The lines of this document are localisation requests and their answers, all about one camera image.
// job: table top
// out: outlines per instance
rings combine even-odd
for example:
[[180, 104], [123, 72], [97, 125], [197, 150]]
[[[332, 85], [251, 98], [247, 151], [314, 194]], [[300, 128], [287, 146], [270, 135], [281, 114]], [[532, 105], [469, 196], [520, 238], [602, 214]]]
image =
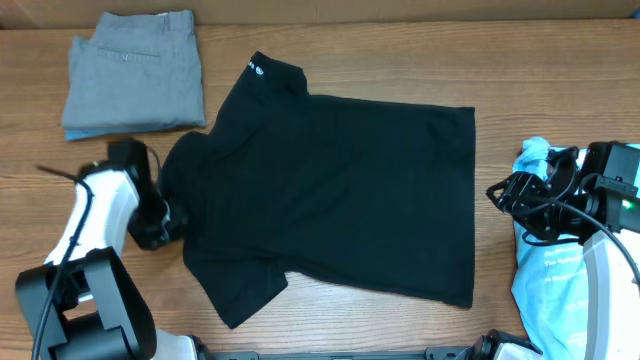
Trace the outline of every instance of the table top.
[[[32, 338], [14, 293], [18, 273], [57, 244], [73, 186], [68, 172], [106, 157], [105, 138], [67, 143], [60, 125], [74, 35], [0, 31], [0, 359], [27, 358]], [[289, 287], [236, 330], [218, 318], [182, 262], [182, 244], [145, 252], [127, 270], [156, 326], [212, 350], [262, 353], [416, 350], [467, 345], [496, 328], [524, 335], [510, 292], [513, 227], [484, 193], [511, 172], [524, 139], [557, 145], [640, 142], [640, 21], [522, 21], [215, 26], [198, 29], [209, 131], [251, 55], [302, 67], [313, 94], [476, 107], [473, 308], [365, 291], [289, 274]], [[184, 132], [136, 136], [165, 157]], [[83, 304], [71, 316], [91, 311]]]

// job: light blue fabric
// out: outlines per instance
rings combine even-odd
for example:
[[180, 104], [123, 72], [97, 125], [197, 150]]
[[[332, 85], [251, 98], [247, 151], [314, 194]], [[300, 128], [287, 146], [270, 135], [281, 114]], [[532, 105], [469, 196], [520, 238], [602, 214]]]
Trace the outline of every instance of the light blue fabric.
[[[546, 180], [549, 149], [543, 138], [524, 141], [513, 171]], [[522, 226], [514, 223], [514, 228], [518, 271], [511, 292], [529, 338], [546, 360], [584, 359], [589, 288], [582, 246], [531, 246], [522, 241]]]

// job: black shirt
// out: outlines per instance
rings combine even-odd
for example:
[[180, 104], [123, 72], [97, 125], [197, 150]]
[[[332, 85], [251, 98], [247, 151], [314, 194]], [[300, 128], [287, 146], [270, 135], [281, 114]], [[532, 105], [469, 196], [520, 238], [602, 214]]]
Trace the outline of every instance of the black shirt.
[[256, 53], [162, 171], [191, 217], [186, 266], [231, 328], [286, 271], [470, 307], [473, 115], [309, 95], [302, 69]]

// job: gray cloth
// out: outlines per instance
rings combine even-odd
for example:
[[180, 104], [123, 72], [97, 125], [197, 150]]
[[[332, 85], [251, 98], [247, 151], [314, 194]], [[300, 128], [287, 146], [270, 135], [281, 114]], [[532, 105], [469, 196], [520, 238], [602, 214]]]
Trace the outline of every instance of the gray cloth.
[[191, 11], [104, 13], [91, 40], [73, 39], [69, 77], [67, 140], [206, 125]]

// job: wooden surface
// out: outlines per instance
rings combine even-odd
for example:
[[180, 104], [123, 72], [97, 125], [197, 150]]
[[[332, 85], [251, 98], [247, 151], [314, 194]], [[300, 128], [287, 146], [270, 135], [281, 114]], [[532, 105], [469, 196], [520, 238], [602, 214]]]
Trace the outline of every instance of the wooden surface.
[[[74, 202], [68, 181], [34, 165], [74, 172], [105, 157], [104, 138], [66, 143], [60, 126], [71, 38], [90, 34], [0, 31], [1, 359], [28, 356], [14, 281], [53, 249]], [[485, 189], [511, 172], [522, 140], [534, 135], [558, 145], [640, 142], [640, 21], [220, 26], [198, 35], [206, 131], [255, 50], [304, 68], [312, 93], [477, 109], [471, 310], [290, 274], [282, 294], [230, 331], [185, 269], [181, 243], [143, 252], [129, 241], [124, 263], [156, 325], [196, 334], [214, 350], [407, 350], [470, 344], [492, 328], [523, 335], [510, 293], [511, 221]], [[181, 134], [138, 138], [164, 157]]]
[[626, 18], [638, 0], [0, 0], [0, 27], [93, 28], [100, 15], [191, 9], [199, 25]]

